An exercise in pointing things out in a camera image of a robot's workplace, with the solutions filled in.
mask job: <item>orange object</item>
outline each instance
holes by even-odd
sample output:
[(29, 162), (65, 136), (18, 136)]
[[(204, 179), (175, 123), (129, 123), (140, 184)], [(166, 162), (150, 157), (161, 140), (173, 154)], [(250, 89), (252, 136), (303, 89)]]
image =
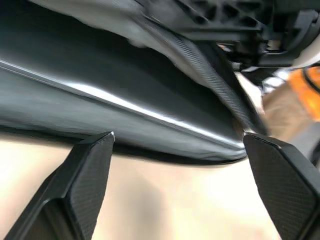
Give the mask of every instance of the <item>orange object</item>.
[[(320, 67), (308, 69), (308, 75), (314, 84), (320, 87)], [(302, 69), (293, 71), (289, 75), (288, 83), (312, 119), (320, 122), (320, 94), (305, 81)]]

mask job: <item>beige floor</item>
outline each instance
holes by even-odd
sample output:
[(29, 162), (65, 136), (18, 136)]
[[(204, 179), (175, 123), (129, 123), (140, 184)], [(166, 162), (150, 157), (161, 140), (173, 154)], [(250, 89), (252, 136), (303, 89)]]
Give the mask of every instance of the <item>beige floor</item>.
[[(71, 146), (0, 136), (0, 239)], [(276, 240), (249, 161), (190, 167), (114, 155), (94, 240)]]

